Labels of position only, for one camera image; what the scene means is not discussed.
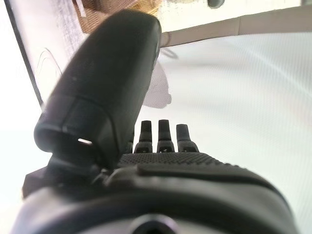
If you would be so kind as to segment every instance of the brown object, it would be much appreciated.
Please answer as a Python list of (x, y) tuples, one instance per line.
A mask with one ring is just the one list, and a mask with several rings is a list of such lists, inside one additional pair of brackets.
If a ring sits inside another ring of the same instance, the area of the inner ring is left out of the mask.
[(161, 47), (247, 34), (312, 32), (312, 5), (246, 15), (161, 35)]
[(84, 33), (93, 32), (113, 13), (128, 8), (156, 16), (162, 0), (82, 0), (86, 17), (82, 17), (76, 0), (73, 4)]

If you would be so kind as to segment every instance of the white wall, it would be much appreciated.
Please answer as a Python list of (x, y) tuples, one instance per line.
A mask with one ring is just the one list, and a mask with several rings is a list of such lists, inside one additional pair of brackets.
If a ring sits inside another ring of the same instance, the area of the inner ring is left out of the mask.
[(3, 1), (0, 1), (0, 233), (9, 232), (21, 205), (24, 176), (47, 164), (33, 140), (40, 107)]

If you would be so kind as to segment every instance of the black plastic housing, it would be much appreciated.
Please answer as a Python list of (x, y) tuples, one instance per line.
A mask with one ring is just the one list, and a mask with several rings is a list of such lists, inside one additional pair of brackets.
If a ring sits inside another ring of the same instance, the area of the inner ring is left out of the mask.
[(91, 148), (112, 169), (124, 153), (149, 88), (161, 27), (150, 15), (121, 11), (109, 17), (77, 51), (35, 127), (37, 146), (70, 153)]

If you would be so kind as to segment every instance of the camera lens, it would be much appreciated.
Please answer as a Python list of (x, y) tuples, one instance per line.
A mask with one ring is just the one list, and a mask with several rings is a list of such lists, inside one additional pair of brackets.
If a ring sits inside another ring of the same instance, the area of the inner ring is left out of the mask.
[(162, 214), (145, 214), (132, 222), (130, 234), (177, 234), (177, 224)]

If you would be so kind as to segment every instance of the beige strap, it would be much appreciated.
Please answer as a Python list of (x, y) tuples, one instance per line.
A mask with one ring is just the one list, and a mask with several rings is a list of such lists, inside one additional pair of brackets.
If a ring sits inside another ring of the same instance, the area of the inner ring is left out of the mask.
[(263, 33), (312, 31), (312, 5), (246, 15), (196, 27), (164, 32), (161, 47), (193, 41)]

